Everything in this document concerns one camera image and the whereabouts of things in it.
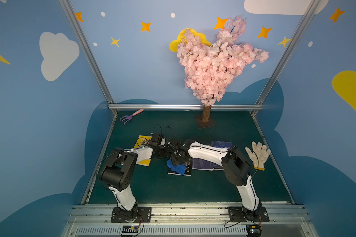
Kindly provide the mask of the blue cloth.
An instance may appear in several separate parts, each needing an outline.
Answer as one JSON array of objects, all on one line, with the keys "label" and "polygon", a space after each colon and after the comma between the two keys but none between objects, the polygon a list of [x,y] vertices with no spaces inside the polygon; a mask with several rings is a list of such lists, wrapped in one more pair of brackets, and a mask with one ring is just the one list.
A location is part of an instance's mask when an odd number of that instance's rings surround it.
[{"label": "blue cloth", "polygon": [[169,168],[168,174],[175,174],[175,175],[184,175],[187,168],[186,165],[174,166],[172,160],[167,161],[167,166]]}]

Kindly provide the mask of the purple book yellow label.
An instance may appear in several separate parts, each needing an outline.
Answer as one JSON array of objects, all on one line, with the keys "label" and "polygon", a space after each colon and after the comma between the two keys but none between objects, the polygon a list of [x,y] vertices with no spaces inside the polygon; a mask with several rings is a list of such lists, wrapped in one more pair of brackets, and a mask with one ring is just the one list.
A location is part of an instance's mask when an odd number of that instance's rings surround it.
[{"label": "purple book yellow label", "polygon": [[213,166],[214,164],[210,161],[206,161],[199,158],[192,159],[192,169],[213,171]]}]

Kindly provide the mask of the black book yellow title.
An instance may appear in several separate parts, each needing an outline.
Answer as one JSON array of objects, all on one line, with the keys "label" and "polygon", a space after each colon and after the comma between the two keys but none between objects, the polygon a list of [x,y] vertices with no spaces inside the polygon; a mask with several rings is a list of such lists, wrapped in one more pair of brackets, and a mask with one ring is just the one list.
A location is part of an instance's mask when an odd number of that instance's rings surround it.
[{"label": "black book yellow title", "polygon": [[186,162],[183,165],[187,166],[186,172],[185,172],[185,174],[183,176],[191,176],[191,174],[192,174],[192,164],[190,162]]}]

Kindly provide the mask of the blue Little Prince book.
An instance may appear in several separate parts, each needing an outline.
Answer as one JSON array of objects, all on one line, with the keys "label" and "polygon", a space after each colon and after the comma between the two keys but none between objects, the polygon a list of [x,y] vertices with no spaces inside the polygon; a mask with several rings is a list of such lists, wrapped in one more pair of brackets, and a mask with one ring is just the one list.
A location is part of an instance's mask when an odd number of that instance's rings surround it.
[{"label": "blue Little Prince book", "polygon": [[[224,141],[211,141],[211,146],[215,148],[221,149],[229,149],[232,147],[232,142],[224,142]],[[213,170],[223,171],[223,167],[213,163]]]}]

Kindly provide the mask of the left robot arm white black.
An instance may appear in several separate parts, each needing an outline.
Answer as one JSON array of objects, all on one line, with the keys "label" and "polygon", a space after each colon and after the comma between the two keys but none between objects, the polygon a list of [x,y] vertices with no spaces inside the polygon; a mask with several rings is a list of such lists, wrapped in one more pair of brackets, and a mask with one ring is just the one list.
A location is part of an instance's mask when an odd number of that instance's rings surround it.
[{"label": "left robot arm white black", "polygon": [[167,139],[159,133],[153,133],[137,148],[114,148],[104,161],[106,164],[99,172],[99,180],[113,193],[117,201],[116,210],[135,216],[137,214],[137,200],[132,194],[130,183],[136,164],[149,160],[153,156],[166,157]]}]

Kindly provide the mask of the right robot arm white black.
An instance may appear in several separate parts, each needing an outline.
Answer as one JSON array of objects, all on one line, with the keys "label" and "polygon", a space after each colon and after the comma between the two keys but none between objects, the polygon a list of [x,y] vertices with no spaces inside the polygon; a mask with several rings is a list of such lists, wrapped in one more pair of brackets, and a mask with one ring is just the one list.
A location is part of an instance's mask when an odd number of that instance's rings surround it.
[{"label": "right robot arm white black", "polygon": [[174,166],[182,165],[191,159],[202,159],[220,165],[227,180],[237,187],[242,199],[243,211],[248,214],[258,214],[262,204],[253,186],[251,165],[236,146],[228,149],[216,148],[194,140],[180,142],[173,138],[166,144],[166,148],[170,150]]}]

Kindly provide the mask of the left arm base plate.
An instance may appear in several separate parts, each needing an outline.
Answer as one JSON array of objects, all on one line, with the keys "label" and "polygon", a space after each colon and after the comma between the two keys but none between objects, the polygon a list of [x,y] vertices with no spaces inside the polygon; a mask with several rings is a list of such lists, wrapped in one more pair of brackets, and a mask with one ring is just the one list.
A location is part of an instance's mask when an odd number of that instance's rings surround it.
[{"label": "left arm base plate", "polygon": [[140,220],[149,223],[151,220],[151,207],[134,207],[132,210],[123,210],[115,207],[111,215],[111,223],[136,223]]}]

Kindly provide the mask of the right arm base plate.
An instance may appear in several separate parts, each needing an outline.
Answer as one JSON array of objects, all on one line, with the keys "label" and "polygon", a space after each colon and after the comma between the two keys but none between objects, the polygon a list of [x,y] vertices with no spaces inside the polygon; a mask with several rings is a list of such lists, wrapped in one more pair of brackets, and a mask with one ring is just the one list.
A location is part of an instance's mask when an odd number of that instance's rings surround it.
[{"label": "right arm base plate", "polygon": [[260,203],[256,210],[251,211],[244,206],[231,206],[228,208],[231,222],[270,222],[266,208]]}]

